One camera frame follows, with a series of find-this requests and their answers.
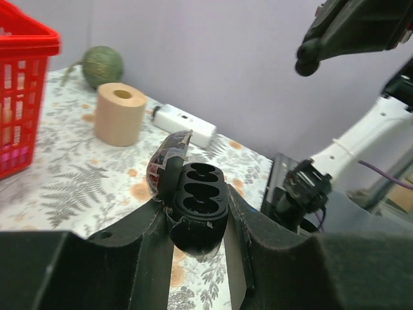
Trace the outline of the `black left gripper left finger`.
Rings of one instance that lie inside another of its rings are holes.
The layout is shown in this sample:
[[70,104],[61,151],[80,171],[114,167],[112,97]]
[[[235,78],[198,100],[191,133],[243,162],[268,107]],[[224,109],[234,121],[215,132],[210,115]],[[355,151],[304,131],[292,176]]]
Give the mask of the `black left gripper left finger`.
[[166,309],[173,245],[156,201],[84,239],[1,233],[2,309]]

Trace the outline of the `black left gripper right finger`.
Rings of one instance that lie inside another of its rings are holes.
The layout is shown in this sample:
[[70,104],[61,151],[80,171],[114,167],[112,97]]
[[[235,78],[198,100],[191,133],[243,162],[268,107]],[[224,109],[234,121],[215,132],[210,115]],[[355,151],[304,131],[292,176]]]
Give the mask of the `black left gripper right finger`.
[[278,225],[228,187],[233,309],[411,309],[412,237],[313,234]]

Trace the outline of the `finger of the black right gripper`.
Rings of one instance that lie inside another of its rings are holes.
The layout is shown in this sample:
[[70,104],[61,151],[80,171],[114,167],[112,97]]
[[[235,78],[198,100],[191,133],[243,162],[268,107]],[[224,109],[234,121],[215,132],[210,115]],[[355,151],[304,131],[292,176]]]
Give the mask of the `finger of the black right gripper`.
[[325,1],[303,42],[320,38],[320,61],[396,48],[412,26],[412,1]]

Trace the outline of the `black earbud charging case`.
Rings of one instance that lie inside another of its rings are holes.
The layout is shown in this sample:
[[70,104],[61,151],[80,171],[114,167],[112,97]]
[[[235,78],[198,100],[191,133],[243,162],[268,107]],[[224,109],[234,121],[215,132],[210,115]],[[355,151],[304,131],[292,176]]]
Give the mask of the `black earbud charging case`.
[[217,254],[227,227],[227,188],[221,169],[186,162],[191,137],[191,130],[169,134],[146,166],[146,182],[163,205],[174,245],[205,262]]

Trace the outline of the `black clip-on earbud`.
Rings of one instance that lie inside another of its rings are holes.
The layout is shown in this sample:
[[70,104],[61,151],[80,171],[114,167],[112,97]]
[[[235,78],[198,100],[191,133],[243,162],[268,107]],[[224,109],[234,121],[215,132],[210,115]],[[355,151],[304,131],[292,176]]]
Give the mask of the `black clip-on earbud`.
[[302,42],[296,52],[296,72],[303,77],[314,74],[320,65],[322,44],[320,38],[309,39]]

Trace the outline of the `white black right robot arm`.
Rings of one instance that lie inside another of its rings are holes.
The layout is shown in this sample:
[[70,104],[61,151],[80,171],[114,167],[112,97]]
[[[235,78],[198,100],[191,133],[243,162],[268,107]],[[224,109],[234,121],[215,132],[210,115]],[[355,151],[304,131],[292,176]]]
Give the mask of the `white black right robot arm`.
[[[327,1],[297,50],[296,72],[323,60],[396,48],[412,34],[411,1]],[[373,146],[412,122],[412,63],[387,83],[372,109],[340,138],[285,176],[300,206],[326,197],[343,173]],[[225,231],[233,309],[411,309],[409,232],[302,236],[251,207],[228,186]]]

